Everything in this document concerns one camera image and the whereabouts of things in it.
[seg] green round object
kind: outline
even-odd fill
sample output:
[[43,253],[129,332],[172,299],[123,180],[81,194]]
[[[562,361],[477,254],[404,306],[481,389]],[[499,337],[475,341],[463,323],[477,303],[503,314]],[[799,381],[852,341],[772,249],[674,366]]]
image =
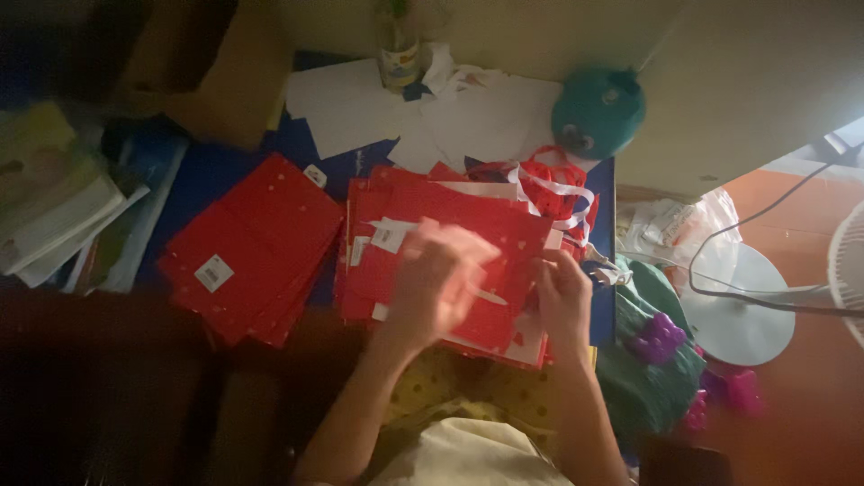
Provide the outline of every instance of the green round object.
[[645,119],[645,95],[632,70],[577,70],[552,109],[552,133],[566,151],[603,160],[630,143]]

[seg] white plastic bag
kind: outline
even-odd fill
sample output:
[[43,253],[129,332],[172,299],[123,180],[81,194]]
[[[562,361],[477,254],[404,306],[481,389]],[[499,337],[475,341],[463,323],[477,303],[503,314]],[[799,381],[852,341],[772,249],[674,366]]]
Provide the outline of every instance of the white plastic bag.
[[[714,189],[693,205],[669,199],[620,204],[616,250],[650,263],[674,262],[678,268],[668,274],[672,284],[680,290],[688,285],[686,268],[703,241],[737,222],[735,205],[723,188]],[[717,236],[702,250],[693,271],[728,282],[738,261],[740,242],[737,228]],[[713,281],[700,285],[712,291],[728,288]]]

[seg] hand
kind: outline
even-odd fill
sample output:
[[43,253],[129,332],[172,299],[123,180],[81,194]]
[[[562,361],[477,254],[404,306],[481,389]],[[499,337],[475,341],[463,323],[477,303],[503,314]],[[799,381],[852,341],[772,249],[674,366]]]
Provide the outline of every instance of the hand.
[[587,353],[591,279],[566,252],[543,250],[536,285],[537,318],[550,334],[556,357],[565,348]]
[[377,337],[413,352],[428,347],[465,320],[483,277],[449,246],[412,235]]

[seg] bottle label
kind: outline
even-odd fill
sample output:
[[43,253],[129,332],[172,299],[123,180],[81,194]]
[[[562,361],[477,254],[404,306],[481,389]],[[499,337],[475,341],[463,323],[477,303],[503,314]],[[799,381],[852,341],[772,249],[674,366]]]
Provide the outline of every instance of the bottle label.
[[387,86],[404,87],[417,79],[418,50],[417,43],[402,52],[381,49],[382,71]]

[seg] cardboard box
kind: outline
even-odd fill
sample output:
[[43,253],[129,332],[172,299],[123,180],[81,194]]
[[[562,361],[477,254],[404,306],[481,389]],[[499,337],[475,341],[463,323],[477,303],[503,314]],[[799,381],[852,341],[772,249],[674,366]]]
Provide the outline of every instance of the cardboard box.
[[275,0],[154,0],[112,102],[138,116],[165,112],[199,140],[255,150],[293,58],[279,18]]

